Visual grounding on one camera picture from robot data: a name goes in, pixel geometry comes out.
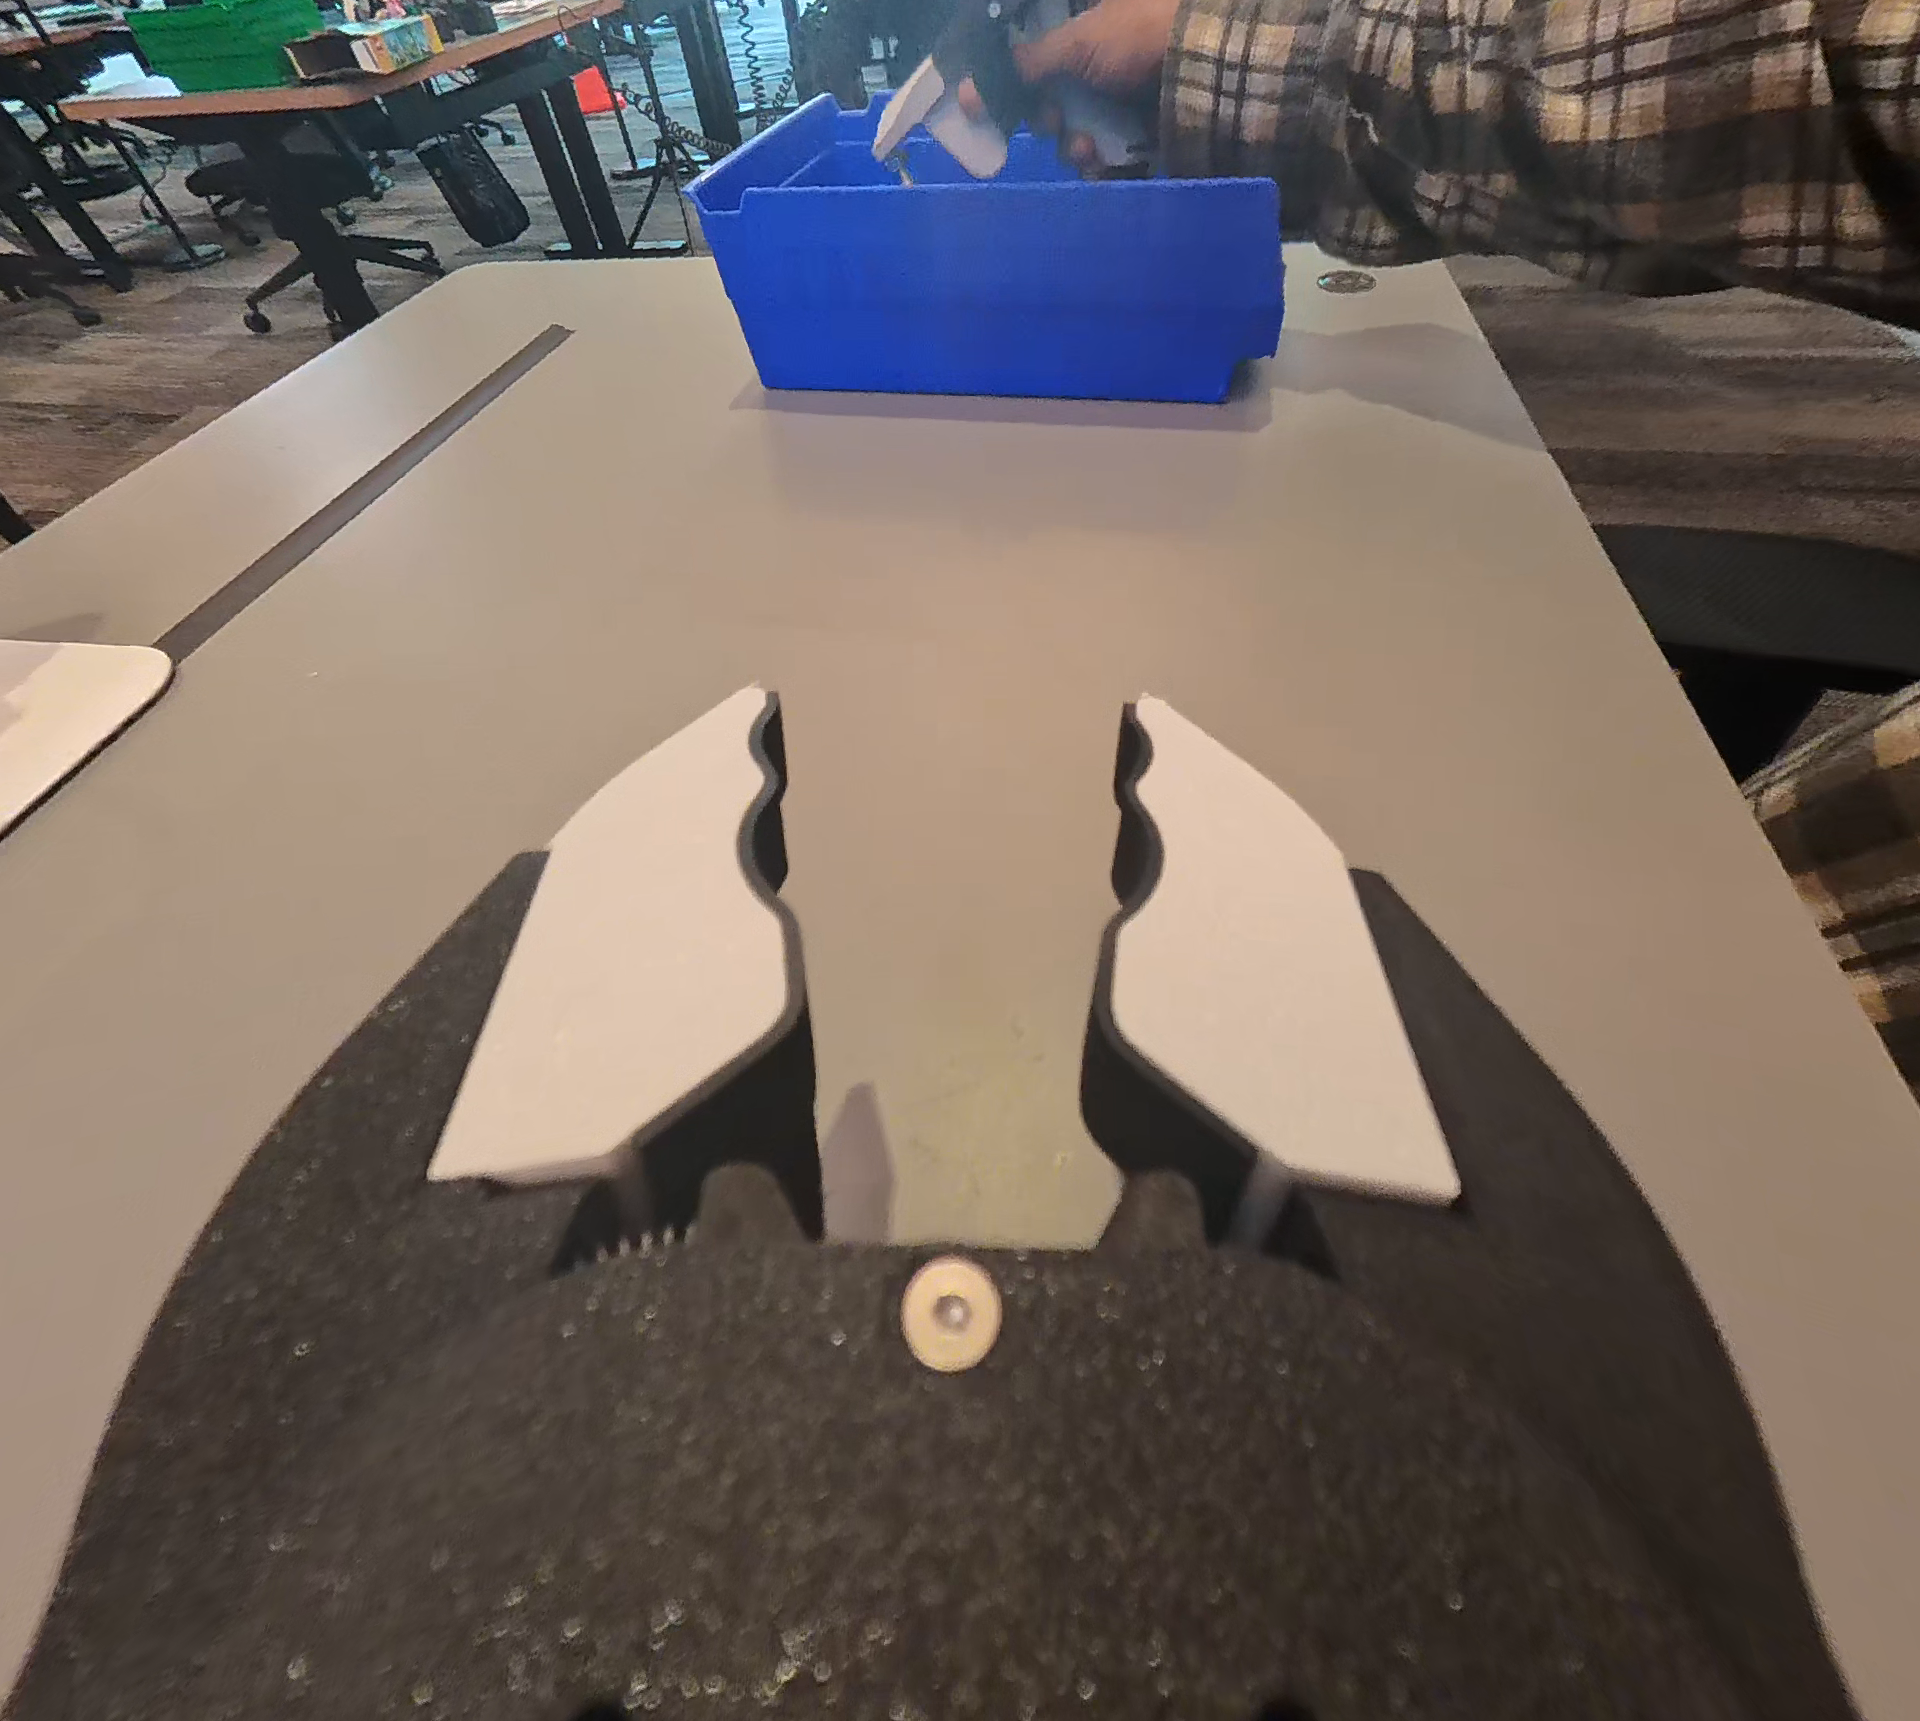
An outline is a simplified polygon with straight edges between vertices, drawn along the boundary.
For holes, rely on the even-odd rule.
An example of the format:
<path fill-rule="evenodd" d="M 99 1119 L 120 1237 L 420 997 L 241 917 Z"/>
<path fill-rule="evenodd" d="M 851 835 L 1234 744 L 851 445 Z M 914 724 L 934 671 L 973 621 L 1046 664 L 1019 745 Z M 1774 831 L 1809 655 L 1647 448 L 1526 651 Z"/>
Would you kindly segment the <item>white flat pad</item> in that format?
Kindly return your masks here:
<path fill-rule="evenodd" d="M 30 819 L 107 745 L 178 674 L 154 648 L 0 642 L 0 831 Z"/>

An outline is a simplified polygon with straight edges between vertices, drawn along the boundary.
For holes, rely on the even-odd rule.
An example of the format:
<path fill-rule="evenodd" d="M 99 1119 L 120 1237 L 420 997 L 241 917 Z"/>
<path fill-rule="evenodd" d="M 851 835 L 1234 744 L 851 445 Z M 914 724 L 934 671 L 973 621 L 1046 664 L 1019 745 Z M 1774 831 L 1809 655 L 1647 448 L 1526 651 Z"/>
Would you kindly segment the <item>blue plastic bin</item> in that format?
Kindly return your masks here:
<path fill-rule="evenodd" d="M 1085 181 L 1015 136 L 973 181 L 883 101 L 813 95 L 689 186 L 765 388 L 1227 403 L 1278 355 L 1269 176 Z"/>

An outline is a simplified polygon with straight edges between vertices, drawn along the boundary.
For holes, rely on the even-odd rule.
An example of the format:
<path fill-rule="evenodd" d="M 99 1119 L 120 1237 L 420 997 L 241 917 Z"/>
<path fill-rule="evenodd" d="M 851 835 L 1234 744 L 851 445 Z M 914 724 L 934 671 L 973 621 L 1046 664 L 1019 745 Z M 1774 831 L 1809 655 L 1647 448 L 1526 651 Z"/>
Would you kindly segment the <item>person's right forearm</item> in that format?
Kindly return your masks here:
<path fill-rule="evenodd" d="M 1181 0 L 1161 145 L 1369 269 L 1920 318 L 1920 0 Z"/>

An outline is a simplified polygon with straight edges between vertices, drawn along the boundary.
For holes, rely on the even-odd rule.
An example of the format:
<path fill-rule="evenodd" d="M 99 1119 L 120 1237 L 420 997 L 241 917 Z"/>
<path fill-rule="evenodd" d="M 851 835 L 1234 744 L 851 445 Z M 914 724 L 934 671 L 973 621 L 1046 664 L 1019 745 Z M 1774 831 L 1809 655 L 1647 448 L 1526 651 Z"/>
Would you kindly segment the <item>person's right hand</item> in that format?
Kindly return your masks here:
<path fill-rule="evenodd" d="M 981 67 L 989 85 L 961 76 L 950 89 L 971 85 L 1010 139 L 1012 124 L 1046 136 L 1080 176 L 1110 181 L 1120 164 L 1085 124 L 1087 101 L 1138 122 L 1143 151 L 1136 158 L 1148 164 L 1175 13 L 1181 0 L 1073 0 L 1073 18 L 1019 41 L 994 0 L 966 0 L 950 57 Z"/>

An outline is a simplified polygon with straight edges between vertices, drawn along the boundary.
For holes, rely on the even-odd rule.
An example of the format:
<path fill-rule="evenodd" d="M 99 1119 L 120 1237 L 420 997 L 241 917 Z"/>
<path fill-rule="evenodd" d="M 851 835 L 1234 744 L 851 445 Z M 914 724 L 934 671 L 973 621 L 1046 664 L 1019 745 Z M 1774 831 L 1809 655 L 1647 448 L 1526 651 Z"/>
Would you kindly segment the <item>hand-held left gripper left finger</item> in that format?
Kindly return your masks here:
<path fill-rule="evenodd" d="M 549 838 L 427 1179 L 604 1186 L 685 1228 L 712 1167 L 823 1237 L 819 1088 L 785 880 L 781 698 L 745 685 Z"/>

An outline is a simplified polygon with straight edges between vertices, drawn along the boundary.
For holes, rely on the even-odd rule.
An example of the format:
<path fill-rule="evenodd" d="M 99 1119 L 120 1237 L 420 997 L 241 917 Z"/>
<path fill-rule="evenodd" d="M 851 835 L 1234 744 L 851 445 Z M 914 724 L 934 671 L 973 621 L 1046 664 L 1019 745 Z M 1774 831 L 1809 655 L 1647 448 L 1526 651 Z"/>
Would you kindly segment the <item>person's plaid shirt torso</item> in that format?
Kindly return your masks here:
<path fill-rule="evenodd" d="M 1908 1090 L 1920 1088 L 1920 686 L 1801 738 L 1742 783 Z"/>

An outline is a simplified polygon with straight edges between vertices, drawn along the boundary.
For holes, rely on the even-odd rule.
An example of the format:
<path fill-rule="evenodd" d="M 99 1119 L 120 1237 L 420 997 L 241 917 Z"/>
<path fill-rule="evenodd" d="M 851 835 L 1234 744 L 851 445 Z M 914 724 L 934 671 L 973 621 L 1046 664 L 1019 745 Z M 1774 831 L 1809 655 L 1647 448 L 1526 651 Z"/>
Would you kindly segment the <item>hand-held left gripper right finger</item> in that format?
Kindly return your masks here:
<path fill-rule="evenodd" d="M 1080 1065 L 1098 1151 L 1219 1242 L 1294 1193 L 1455 1207 L 1459 1162 L 1340 843 L 1164 698 L 1116 719 L 1112 916 Z"/>

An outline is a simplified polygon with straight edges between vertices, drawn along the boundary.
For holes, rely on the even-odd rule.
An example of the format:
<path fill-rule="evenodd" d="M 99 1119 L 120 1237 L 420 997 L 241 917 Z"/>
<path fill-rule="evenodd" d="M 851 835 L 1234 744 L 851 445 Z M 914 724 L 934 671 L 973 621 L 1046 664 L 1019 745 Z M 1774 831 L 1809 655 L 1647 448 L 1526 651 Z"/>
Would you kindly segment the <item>green plastic bin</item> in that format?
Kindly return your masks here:
<path fill-rule="evenodd" d="M 151 76 L 179 92 L 255 92 L 297 78 L 292 41 L 323 33 L 313 0 L 201 0 L 124 7 Z"/>

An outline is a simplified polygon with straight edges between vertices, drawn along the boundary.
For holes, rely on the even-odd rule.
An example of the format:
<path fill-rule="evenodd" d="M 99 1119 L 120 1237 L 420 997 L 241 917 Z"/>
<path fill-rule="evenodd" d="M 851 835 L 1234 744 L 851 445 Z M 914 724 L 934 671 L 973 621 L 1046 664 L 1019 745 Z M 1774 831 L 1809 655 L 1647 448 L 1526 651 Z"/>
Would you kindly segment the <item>colourful cardboard box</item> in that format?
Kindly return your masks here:
<path fill-rule="evenodd" d="M 434 62 L 446 52 L 439 28 L 427 13 L 405 13 L 382 22 L 323 26 L 297 41 L 284 41 L 292 78 L 369 78 L 399 76 Z"/>

